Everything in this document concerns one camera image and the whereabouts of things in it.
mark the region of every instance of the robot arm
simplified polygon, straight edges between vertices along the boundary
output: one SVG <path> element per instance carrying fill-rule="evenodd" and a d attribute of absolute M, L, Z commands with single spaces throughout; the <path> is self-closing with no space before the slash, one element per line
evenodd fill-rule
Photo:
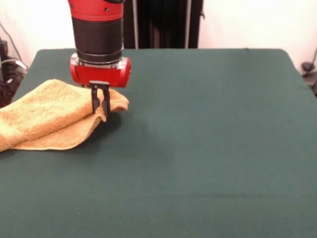
<path fill-rule="evenodd" d="M 73 80 L 92 88 L 95 113 L 100 106 L 97 89 L 104 92 L 102 106 L 110 112 L 109 87 L 126 87 L 131 61 L 122 56 L 124 0 L 68 0 L 77 53 L 70 59 Z"/>

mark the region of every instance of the metal pole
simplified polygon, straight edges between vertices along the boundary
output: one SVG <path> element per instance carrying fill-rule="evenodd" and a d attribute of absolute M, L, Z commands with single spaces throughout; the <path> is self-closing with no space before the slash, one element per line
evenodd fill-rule
<path fill-rule="evenodd" d="M 139 48 L 139 24 L 138 24 L 138 4 L 137 0 L 133 0 L 133 22 L 134 22 L 134 41 L 135 48 Z"/>
<path fill-rule="evenodd" d="M 185 48 L 189 47 L 189 33 L 190 33 L 190 16 L 192 12 L 192 0 L 187 0 L 187 14 L 186 14 L 186 36 L 185 36 Z"/>

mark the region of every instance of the black cable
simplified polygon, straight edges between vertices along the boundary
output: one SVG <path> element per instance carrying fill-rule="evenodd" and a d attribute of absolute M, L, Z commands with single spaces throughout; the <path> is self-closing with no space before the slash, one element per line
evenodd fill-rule
<path fill-rule="evenodd" d="M 10 34 L 5 30 L 5 28 L 2 26 L 1 22 L 0 22 L 0 27 L 1 27 L 2 30 L 5 32 L 5 34 L 9 37 L 9 39 L 11 40 L 11 43 L 12 43 L 12 45 L 13 45 L 13 47 L 14 47 L 16 53 L 18 54 L 20 61 L 23 62 L 23 60 L 22 60 L 22 58 L 21 58 L 21 55 L 20 55 L 19 51 L 17 50 L 17 48 L 16 48 L 16 46 L 15 46 L 15 44 L 14 44 L 14 42 L 13 42 L 11 36 L 10 36 Z"/>

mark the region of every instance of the green felt surface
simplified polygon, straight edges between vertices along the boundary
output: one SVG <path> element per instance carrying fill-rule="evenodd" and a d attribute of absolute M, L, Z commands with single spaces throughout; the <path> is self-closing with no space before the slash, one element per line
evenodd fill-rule
<path fill-rule="evenodd" d="M 73 52 L 38 52 L 15 99 L 71 83 Z M 129 111 L 73 150 L 0 153 L 1 237 L 317 237 L 317 101 L 284 51 L 124 54 Z"/>

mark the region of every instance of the towel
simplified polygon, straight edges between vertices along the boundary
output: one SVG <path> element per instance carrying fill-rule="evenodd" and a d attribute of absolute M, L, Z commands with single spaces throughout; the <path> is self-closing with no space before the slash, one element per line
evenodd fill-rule
<path fill-rule="evenodd" d="M 114 89 L 111 112 L 128 110 L 129 100 Z M 103 100 L 102 91 L 98 98 Z M 0 109 L 0 152 L 68 150 L 83 143 L 106 117 L 101 107 L 93 114 L 91 90 L 47 80 L 24 97 Z"/>

